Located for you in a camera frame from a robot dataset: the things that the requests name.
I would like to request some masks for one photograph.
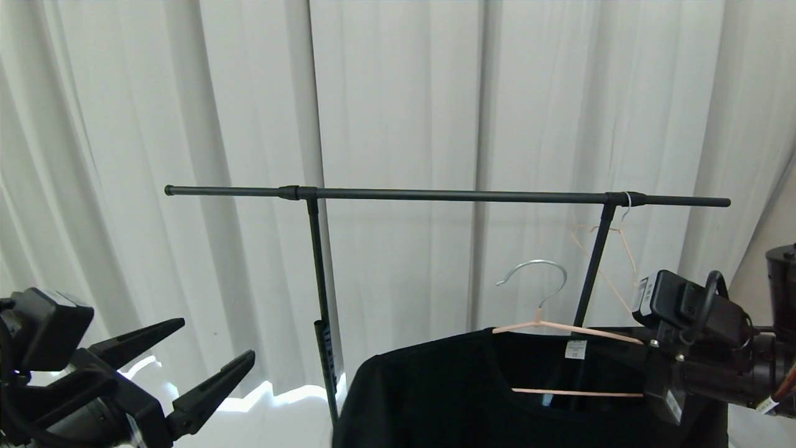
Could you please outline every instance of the beige wall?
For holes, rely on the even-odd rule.
[[[759,224],[730,285],[730,298],[743,306],[755,325],[771,324],[765,253],[773,247],[796,242],[796,169],[792,168],[788,176],[771,212]],[[730,414],[731,426],[776,434],[775,440],[768,441],[768,446],[796,446],[796,420],[770,417],[758,420],[754,412],[736,411]],[[738,446],[746,446],[743,441],[739,442]]]

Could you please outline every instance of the shirt sleeve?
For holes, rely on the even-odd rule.
[[[379,356],[357,371],[332,436],[332,448],[409,446],[401,430],[402,385]]]

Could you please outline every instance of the sticker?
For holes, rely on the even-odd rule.
[[[64,294],[61,294],[57,291],[49,291],[47,289],[39,289],[39,291],[42,291],[44,294],[47,294],[47,297],[53,299],[55,303],[61,306],[77,306],[77,304],[71,299],[69,299],[69,297],[66,297]]]
[[[564,358],[569,358],[570,360],[585,360],[586,341],[571,340],[567,342],[567,350],[564,352]]]
[[[671,390],[666,391],[666,406],[669,407],[669,410],[672,411],[672,414],[677,417],[677,421],[679,422],[683,416],[683,409],[680,407],[680,404],[677,403],[677,399],[674,398],[674,394],[672,394]]]
[[[657,275],[650,275],[638,284],[635,309],[640,312],[642,316],[649,316],[652,314],[652,293],[655,291],[656,282]]]
[[[775,402],[771,397],[768,397],[757,405],[755,411],[758,411],[760,414],[768,414],[768,412],[777,407],[778,404],[779,403]]]

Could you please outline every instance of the hanger hook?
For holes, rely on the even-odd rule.
[[[630,208],[633,207],[633,199],[630,197],[630,193],[625,191],[625,195],[627,195],[627,210],[625,210],[625,213],[622,215],[622,219],[619,220],[620,225],[625,222],[625,217],[630,213]]]
[[[564,285],[567,284],[567,270],[562,265],[559,265],[555,261],[550,261],[550,260],[531,260],[531,261],[526,261],[525,263],[520,263],[519,265],[514,266],[514,269],[511,269],[509,271],[509,273],[507,273],[505,275],[505,277],[503,277],[503,280],[500,280],[500,281],[496,282],[495,285],[496,286],[503,285],[504,283],[509,281],[509,279],[511,278],[512,275],[514,275],[514,273],[516,273],[518,270],[526,267],[527,265],[550,265],[550,266],[555,266],[556,268],[558,268],[559,271],[561,271],[561,274],[562,274],[561,285],[559,285],[558,289],[556,289],[552,293],[550,293],[547,296],[545,296],[544,299],[542,299],[542,301],[539,302],[539,309],[541,309],[544,306],[544,303],[545,303],[545,301],[547,301],[547,299],[549,299],[550,297],[555,296],[564,287]]]

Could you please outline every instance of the curtain fold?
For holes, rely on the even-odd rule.
[[[304,204],[166,184],[641,191],[638,266],[732,279],[790,154],[788,2],[6,2],[0,292],[96,309],[86,344],[183,316],[154,354],[185,390],[253,348],[275,392],[322,384]],[[599,206],[330,200],[338,368],[490,325],[574,316]],[[634,276],[611,232],[603,272]],[[590,325],[634,324],[598,277]]]

